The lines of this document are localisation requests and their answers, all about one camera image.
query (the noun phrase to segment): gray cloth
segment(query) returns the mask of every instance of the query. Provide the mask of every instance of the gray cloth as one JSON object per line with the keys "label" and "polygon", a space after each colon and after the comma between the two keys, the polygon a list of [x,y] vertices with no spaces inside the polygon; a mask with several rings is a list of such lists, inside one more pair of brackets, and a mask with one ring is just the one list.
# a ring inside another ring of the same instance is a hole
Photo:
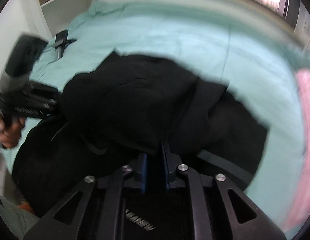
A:
{"label": "gray cloth", "polygon": [[215,154],[212,154],[206,150],[202,150],[198,155],[198,158],[213,164],[219,168],[224,169],[225,171],[229,172],[230,174],[236,176],[237,178],[241,179],[247,185],[253,179],[253,175],[248,171],[244,170],[243,168],[239,167],[235,163],[232,163],[224,158],[221,158]]}
{"label": "gray cloth", "polygon": [[0,197],[0,199],[3,203],[3,205],[0,204],[0,216],[12,233],[22,240],[26,232],[37,223],[39,218],[20,209],[4,197]]}

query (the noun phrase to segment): metal screw head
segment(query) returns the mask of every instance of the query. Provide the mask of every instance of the metal screw head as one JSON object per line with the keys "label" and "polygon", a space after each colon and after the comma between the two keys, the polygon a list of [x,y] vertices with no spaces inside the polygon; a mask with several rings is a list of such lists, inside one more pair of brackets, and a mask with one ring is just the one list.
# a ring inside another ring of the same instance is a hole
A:
{"label": "metal screw head", "polygon": [[133,168],[131,166],[129,166],[129,165],[124,165],[122,167],[122,171],[124,171],[124,172],[133,171]]}
{"label": "metal screw head", "polygon": [[216,179],[217,179],[218,181],[225,181],[226,176],[225,176],[224,174],[217,174],[217,175],[216,175]]}
{"label": "metal screw head", "polygon": [[187,171],[188,170],[188,166],[186,164],[181,164],[181,165],[178,165],[178,169],[180,171]]}
{"label": "metal screw head", "polygon": [[85,181],[86,183],[92,183],[92,182],[95,181],[95,177],[94,177],[94,176],[86,176],[86,177],[84,178],[84,181]]}

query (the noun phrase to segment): triangular cutout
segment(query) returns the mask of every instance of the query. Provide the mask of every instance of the triangular cutout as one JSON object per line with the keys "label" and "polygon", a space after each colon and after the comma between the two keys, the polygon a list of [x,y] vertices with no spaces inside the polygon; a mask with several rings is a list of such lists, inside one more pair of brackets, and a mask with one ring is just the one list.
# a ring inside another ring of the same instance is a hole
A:
{"label": "triangular cutout", "polygon": [[253,220],[257,214],[245,203],[244,200],[238,196],[232,189],[228,190],[228,195],[232,206],[234,208],[237,221],[243,224],[247,221]]}
{"label": "triangular cutout", "polygon": [[73,222],[75,212],[82,196],[83,192],[77,192],[60,210],[58,210],[54,215],[54,219],[66,225],[70,225]]}

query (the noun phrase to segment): black handheld device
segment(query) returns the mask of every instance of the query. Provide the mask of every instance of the black handheld device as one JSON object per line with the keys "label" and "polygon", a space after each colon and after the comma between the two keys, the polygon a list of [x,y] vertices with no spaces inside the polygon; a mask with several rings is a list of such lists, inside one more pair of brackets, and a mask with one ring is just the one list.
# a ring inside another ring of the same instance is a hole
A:
{"label": "black handheld device", "polygon": [[53,44],[53,47],[57,50],[57,60],[63,57],[64,51],[69,44],[77,41],[77,39],[68,40],[67,37],[68,37],[68,30],[64,30],[56,34],[55,43]]}
{"label": "black handheld device", "polygon": [[58,111],[57,88],[29,80],[46,45],[47,41],[27,34],[17,40],[0,77],[0,113],[5,127],[14,117],[45,118]]}

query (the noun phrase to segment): black clip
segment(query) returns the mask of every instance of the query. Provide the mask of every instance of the black clip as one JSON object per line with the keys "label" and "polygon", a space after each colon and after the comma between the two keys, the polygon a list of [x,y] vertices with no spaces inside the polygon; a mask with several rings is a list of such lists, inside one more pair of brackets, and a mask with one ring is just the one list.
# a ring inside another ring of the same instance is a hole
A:
{"label": "black clip", "polygon": [[63,57],[64,51],[69,44],[77,41],[77,39],[68,40],[67,36],[68,36],[68,30],[64,30],[56,34],[56,39],[55,43],[53,44],[53,47],[57,49],[57,60]]}

